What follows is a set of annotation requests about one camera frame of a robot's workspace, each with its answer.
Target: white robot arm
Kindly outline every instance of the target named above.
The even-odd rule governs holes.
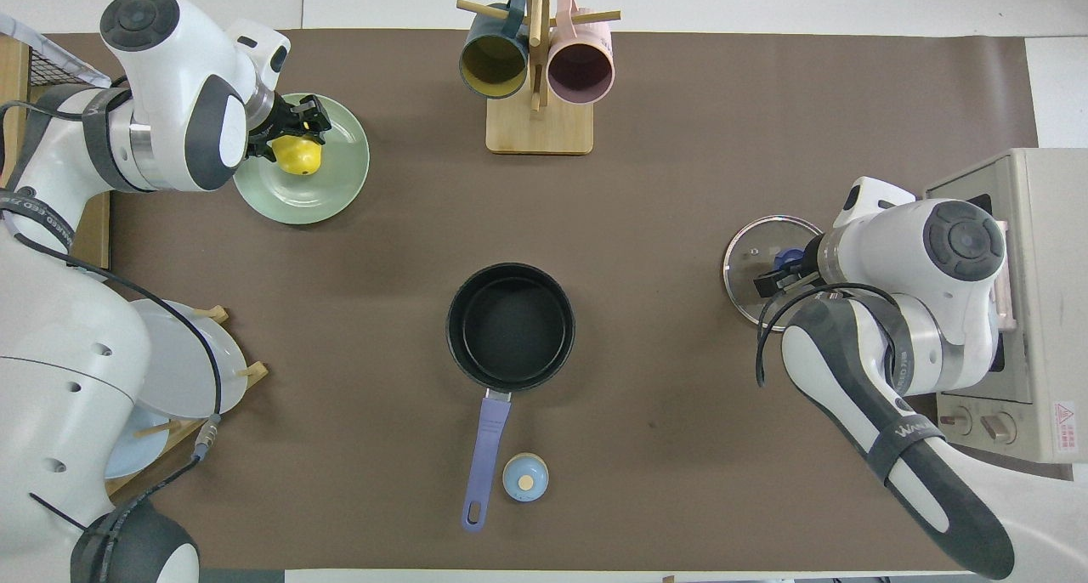
[[[257,23],[223,33],[185,0],[115,0],[101,34],[131,90],[47,91],[0,190],[0,581],[197,580],[178,525],[147,503],[114,510],[106,495],[149,340],[124,299],[62,260],[97,193],[214,190],[245,158],[274,160],[268,141],[321,142],[329,127],[316,99],[276,95],[290,45]],[[210,436],[198,443],[193,463]],[[110,547],[119,519],[125,542]]]
[[[1003,260],[1001,231],[974,204],[914,202],[862,177],[836,227],[795,270],[882,289],[894,305],[856,292],[805,301],[786,327],[782,356],[798,389],[960,565],[993,580],[1080,580],[1088,491],[969,458],[901,398],[984,376]]]

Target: blue knob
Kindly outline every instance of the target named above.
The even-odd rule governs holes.
[[[784,265],[786,262],[799,261],[803,258],[805,258],[805,251],[802,250],[801,247],[789,247],[789,249],[781,250],[775,257],[774,269],[775,270],[781,269],[781,266]]]

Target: purple handle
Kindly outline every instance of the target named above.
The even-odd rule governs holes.
[[[480,404],[480,426],[477,429],[472,470],[469,471],[469,487],[465,493],[465,509],[461,511],[461,528],[469,532],[480,532],[487,518],[487,499],[495,477],[498,442],[503,438],[503,427],[506,426],[509,413],[509,401],[483,398]]]

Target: brown table mat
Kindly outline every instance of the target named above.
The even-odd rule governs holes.
[[[860,175],[920,191],[1034,146],[1022,40],[618,33],[594,151],[529,158],[485,150],[483,100],[456,71],[465,33],[288,35],[280,90],[331,96],[366,126],[355,203],[292,227],[234,185],[115,196],[115,269],[225,305],[272,369],[207,464],[156,498],[206,566],[955,569],[793,388],[777,339],[756,389],[721,260],[762,215],[830,226]],[[58,38],[116,72],[97,37]],[[444,322],[459,284],[500,261],[564,285],[577,339],[515,395],[500,448],[499,467],[542,456],[547,494],[517,505],[496,484],[470,535],[483,389]]]

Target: mug handle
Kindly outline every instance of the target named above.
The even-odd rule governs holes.
[[[578,14],[578,5],[574,0],[556,0],[555,23],[557,28],[566,29],[571,37],[578,37],[578,26],[571,17]]]
[[[503,34],[506,37],[517,37],[518,29],[526,18],[526,0],[506,0],[506,23],[503,25]]]

